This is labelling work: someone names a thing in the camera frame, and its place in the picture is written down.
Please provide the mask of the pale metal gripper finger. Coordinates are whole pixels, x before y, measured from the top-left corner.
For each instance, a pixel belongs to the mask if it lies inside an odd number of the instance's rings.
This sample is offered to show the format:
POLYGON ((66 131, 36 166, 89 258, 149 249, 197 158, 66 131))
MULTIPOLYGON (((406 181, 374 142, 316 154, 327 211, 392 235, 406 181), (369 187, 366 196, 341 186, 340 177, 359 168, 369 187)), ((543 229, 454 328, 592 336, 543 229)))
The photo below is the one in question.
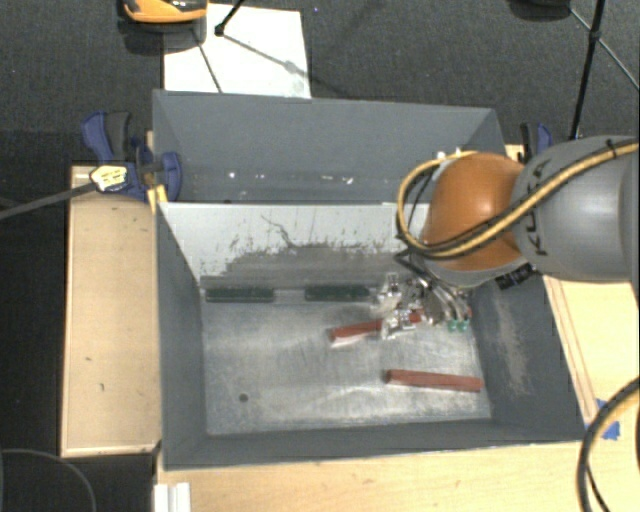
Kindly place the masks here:
POLYGON ((384 283, 372 299, 371 314, 387 315, 397 308, 401 299, 402 292, 399 285, 399 275, 395 272, 387 273, 384 283))
POLYGON ((416 329, 409 310, 394 310, 387 314, 381 322, 379 337, 381 340, 395 339, 416 329))

